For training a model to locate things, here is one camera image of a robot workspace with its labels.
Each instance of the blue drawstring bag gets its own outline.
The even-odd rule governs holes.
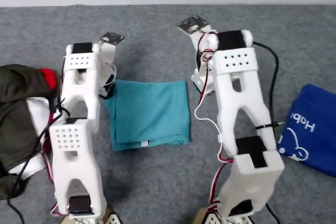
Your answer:
[[[278,151],[336,177],[336,95],[303,86],[290,108]]]

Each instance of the teal fabric square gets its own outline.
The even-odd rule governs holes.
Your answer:
[[[115,151],[190,142],[190,114],[184,80],[144,83],[117,80],[106,100]]]

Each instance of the red wire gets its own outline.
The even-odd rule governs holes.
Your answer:
[[[212,205],[212,204],[220,203],[219,200],[215,200],[215,201],[214,201],[214,197],[215,197],[216,184],[217,184],[219,175],[220,175],[220,173],[222,172],[222,169],[224,168],[225,165],[227,165],[227,163],[225,163],[224,165],[222,165],[222,166],[218,169],[218,171],[217,171],[217,173],[216,173],[216,175],[215,175],[215,178],[214,178],[214,182],[213,182],[213,184],[212,184],[212,186],[211,186],[211,190],[210,190],[211,193],[210,193],[210,199],[209,199],[209,204],[211,204],[211,205]]]

